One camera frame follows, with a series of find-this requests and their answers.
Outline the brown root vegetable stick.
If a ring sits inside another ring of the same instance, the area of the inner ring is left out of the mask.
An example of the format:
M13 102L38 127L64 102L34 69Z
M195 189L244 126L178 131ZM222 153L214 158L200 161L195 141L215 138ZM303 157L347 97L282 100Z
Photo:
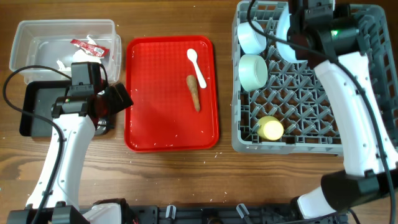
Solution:
M195 107L196 112L200 111L200 100L198 96L198 87L197 87L197 79L193 75L188 75L186 77L186 82L190 94L192 96L193 105Z

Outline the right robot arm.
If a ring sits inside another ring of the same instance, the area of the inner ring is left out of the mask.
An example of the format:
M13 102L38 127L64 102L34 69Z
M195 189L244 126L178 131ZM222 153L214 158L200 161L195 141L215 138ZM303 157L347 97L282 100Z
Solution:
M369 77L366 44L348 5L290 1L287 40L306 60L330 102L343 146L344 169L297 199L305 219L345 212L389 197L396 205L397 151L382 121Z

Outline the white plastic spoon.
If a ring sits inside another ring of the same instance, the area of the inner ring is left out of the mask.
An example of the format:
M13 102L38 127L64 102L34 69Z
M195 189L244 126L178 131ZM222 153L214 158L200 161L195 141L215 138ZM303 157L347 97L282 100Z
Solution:
M197 75L197 80L199 83L200 88L205 89L207 87L205 78L198 66L198 55L197 52L194 49L188 49L187 50L187 58L189 59L189 61L192 62L193 67L195 69L196 75Z

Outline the red sauce packet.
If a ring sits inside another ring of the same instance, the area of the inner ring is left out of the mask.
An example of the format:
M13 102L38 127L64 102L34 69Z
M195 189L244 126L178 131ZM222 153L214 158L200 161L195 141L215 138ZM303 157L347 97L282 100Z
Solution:
M109 49L95 44L89 44L88 42L82 42L80 40L73 39L71 44L83 49L86 54L95 57L103 58L109 52Z

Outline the light blue bowl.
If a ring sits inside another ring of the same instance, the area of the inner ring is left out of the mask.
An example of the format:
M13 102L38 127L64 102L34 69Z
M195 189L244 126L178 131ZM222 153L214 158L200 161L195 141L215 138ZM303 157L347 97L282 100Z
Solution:
M244 22L238 25L237 28L239 44L245 54L258 55L265 51L267 47L266 38L256 32L249 24Z

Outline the yellow plastic cup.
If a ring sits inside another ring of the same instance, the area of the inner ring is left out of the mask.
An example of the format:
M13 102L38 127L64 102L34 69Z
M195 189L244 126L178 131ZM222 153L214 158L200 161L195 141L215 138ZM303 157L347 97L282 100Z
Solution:
M264 116L258 120L259 128L257 134L266 140L279 140L284 134L284 127L282 123L273 116Z

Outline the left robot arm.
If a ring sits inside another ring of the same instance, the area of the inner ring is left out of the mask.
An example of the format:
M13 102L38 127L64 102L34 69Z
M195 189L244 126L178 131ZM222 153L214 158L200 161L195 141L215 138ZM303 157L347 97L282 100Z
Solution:
M134 223L134 212L123 198L100 200L82 214L78 191L85 154L95 135L93 119L108 104L107 112L117 113L132 100L122 83L102 95L66 96L56 101L53 135L38 184L25 209L13 210L8 223Z

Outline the light blue plate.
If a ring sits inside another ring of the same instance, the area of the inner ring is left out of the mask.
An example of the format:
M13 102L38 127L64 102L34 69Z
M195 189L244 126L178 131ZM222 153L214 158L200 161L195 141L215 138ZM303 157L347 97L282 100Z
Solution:
M289 6L286 4L282 10L282 14L279 17L275 37L287 41L287 33L290 28L290 13ZM298 60L295 56L295 50L281 42L276 42L276 48L280 54L280 56L287 62L290 63L304 63L304 60Z

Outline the pale green rice bowl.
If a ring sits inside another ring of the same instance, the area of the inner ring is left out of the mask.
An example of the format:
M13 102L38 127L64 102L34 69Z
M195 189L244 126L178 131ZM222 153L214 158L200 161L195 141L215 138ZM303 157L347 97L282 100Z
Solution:
M268 81L268 69L260 55L243 55L239 60L238 75L245 91L262 88Z

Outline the white tissue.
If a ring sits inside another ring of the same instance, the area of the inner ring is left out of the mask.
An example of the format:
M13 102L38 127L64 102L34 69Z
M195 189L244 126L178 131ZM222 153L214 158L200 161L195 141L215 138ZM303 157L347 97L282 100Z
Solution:
M101 60L99 57L95 57L95 56L87 54L86 50L79 49L72 56L72 63L73 62L98 62L98 63L101 63ZM66 72L66 71L71 70L71 67L66 67L63 64L63 62L61 62L60 60L57 60L57 65L59 66L58 70L61 72Z

